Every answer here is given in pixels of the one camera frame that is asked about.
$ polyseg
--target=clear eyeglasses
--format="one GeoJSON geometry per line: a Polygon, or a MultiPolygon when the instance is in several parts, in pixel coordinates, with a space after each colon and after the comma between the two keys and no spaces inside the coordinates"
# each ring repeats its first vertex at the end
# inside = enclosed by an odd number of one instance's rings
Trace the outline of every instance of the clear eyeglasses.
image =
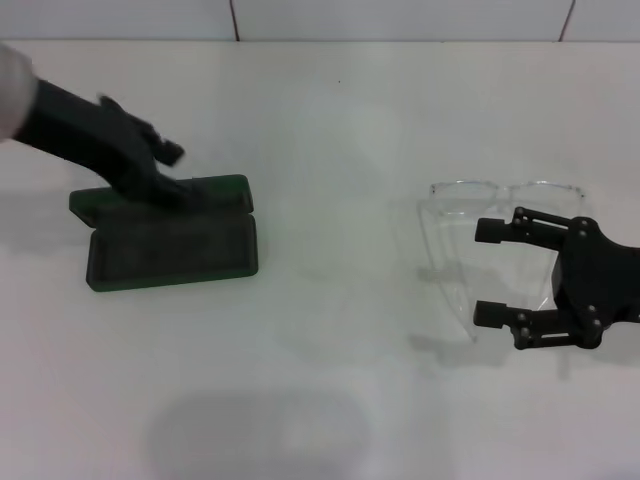
{"type": "Polygon", "coordinates": [[[473,310],[477,300],[494,298],[532,310],[553,306],[552,252],[475,242],[478,218],[510,222],[517,207],[573,218],[584,213],[586,194],[580,187],[547,181],[501,186],[460,180],[431,185],[428,200],[418,206],[426,271],[441,294],[431,298],[444,300],[440,305],[453,312],[471,339],[476,336],[473,310]]]}
{"type": "Polygon", "coordinates": [[[579,213],[584,198],[580,187],[546,181],[501,186],[490,181],[459,180],[431,185],[429,203],[440,215],[479,215],[492,210],[501,213],[525,206],[574,216],[579,213]]]}

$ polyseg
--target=white table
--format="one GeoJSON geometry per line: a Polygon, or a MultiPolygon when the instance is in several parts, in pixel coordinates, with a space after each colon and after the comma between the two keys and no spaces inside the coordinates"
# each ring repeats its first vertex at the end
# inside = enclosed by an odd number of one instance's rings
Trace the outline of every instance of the white table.
{"type": "Polygon", "coordinates": [[[640,245],[640,46],[15,46],[185,145],[176,175],[247,175],[261,271],[93,293],[66,202],[99,182],[3,145],[1,478],[640,476],[640,327],[594,352],[506,330],[417,348],[455,322],[387,215],[434,181],[553,179],[640,245]]]}

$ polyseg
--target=black glove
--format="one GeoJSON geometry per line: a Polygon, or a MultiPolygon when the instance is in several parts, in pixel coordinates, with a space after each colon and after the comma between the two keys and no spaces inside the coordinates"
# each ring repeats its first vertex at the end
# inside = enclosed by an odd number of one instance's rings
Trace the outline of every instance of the black glove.
{"type": "Polygon", "coordinates": [[[95,105],[40,80],[35,104],[14,139],[94,171],[128,200],[164,208],[190,203],[189,188],[156,165],[175,165],[182,147],[108,97],[95,105]]]}

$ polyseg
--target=white wall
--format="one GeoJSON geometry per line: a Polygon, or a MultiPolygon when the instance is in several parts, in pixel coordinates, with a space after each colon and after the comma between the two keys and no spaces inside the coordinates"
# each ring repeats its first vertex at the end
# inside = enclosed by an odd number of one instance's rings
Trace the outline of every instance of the white wall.
{"type": "MultiPolygon", "coordinates": [[[[571,0],[235,0],[243,40],[557,40],[571,0]]],[[[229,0],[0,0],[0,38],[233,39],[229,0]]]]}
{"type": "Polygon", "coordinates": [[[571,0],[236,0],[243,40],[558,40],[571,0]]]}
{"type": "Polygon", "coordinates": [[[577,0],[567,41],[640,41],[639,0],[577,0]]]}
{"type": "Polygon", "coordinates": [[[0,38],[234,38],[229,0],[0,0],[0,38]]]}

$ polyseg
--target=sleeve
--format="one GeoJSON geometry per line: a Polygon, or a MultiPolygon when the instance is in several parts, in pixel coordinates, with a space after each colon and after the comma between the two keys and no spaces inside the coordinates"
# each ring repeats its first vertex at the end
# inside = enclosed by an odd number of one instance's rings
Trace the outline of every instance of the sleeve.
{"type": "Polygon", "coordinates": [[[13,137],[26,120],[37,86],[31,61],[0,43],[0,142],[13,137]]]}

